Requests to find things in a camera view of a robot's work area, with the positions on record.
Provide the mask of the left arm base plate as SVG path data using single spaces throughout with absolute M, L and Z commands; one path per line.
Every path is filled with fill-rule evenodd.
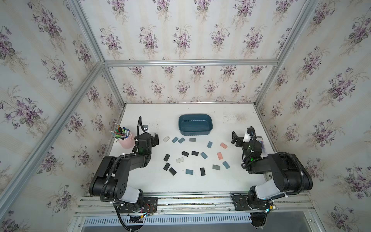
M 157 212 L 158 198 L 139 198 L 137 203 L 125 203 L 116 206 L 117 214 L 126 226 L 143 224 L 145 219 Z

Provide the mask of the pink eraser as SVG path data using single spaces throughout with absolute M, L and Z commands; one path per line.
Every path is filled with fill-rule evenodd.
M 221 143 L 220 146 L 221 146 L 222 148 L 224 148 L 224 149 L 227 149 L 227 148 L 228 148 L 228 146 L 227 146 L 226 144 L 224 144 L 224 143 Z
M 218 159 L 219 159 L 219 160 L 222 160 L 222 159 L 223 159 L 223 155 L 222 155 L 221 152 L 218 152 L 218 153 L 217 153 L 217 156 L 218 156 Z

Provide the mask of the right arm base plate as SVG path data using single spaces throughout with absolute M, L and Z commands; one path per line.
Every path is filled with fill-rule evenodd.
M 251 213 L 251 224 L 260 228 L 266 224 L 267 215 L 273 211 L 274 205 L 272 200 L 261 200 L 254 195 L 242 195 L 240 193 L 233 193 L 231 199 L 236 211 L 257 211 Z

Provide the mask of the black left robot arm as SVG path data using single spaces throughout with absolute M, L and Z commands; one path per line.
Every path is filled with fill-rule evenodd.
M 152 148 L 159 145 L 158 134 L 151 135 L 148 127 L 138 118 L 137 135 L 131 153 L 120 156 L 105 156 L 89 186 L 89 194 L 97 196 L 100 201 L 113 205 L 144 205 L 143 191 L 128 184 L 129 172 L 145 168 L 151 160 Z

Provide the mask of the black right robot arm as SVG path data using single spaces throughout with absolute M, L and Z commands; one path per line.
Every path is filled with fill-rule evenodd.
M 243 151 L 242 169 L 249 174 L 272 175 L 269 181 L 250 188 L 245 200 L 249 209 L 268 213 L 274 200 L 313 188 L 310 174 L 295 154 L 276 152 L 261 156 L 263 144 L 258 140 L 254 127 L 248 127 L 244 136 L 238 136 L 233 131 L 231 143 Z

